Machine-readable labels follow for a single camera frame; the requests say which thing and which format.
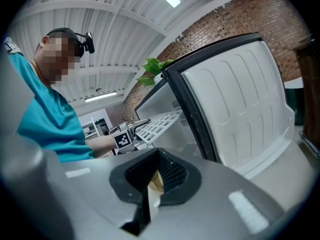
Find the forearm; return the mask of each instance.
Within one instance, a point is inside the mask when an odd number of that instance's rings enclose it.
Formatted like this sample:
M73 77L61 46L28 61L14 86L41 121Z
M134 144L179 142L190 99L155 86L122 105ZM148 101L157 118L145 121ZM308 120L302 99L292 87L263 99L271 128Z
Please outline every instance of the forearm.
M85 141L85 144L92 149L95 158L101 157L110 150L117 148L112 135L89 139Z

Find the white pot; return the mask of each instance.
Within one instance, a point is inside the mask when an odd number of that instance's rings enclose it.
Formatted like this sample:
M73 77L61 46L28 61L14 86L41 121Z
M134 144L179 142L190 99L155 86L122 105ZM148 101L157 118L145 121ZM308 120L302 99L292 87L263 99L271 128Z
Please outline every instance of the white pot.
M155 84L159 83L161 80L163 79L162 77L162 74L157 74L155 77L154 77L154 82Z

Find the teal shirt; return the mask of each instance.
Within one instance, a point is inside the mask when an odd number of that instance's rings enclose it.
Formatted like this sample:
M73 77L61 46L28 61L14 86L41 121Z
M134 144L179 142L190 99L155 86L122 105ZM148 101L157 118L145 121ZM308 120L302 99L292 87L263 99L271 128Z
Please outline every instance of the teal shirt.
M34 93L18 133L33 139L44 149L55 151L62 163L93 158L91 148L85 145L85 134L78 117L66 99L54 89L45 87L21 54L9 57Z

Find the white tape strip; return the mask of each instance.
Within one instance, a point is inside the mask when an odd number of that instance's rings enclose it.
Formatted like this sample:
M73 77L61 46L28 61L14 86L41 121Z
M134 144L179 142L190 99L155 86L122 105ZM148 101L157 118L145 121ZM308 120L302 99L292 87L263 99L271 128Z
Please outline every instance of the white tape strip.
M79 170L66 171L65 175L68 178L74 178L74 177L78 177L78 176L81 176L81 175L84 175L84 174L88 174L88 173L91 173L90 168L82 168L82 169L79 169Z
M269 227L269 221L256 209L242 192L233 192L228 198L251 234L257 234Z

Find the ear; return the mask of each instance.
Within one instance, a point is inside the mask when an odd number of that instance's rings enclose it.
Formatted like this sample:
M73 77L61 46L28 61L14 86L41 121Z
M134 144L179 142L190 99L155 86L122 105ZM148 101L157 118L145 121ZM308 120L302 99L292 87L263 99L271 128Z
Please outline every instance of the ear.
M46 44L49 43L49 36L45 36L44 38L42 38L41 42L40 42L40 47L44 47Z

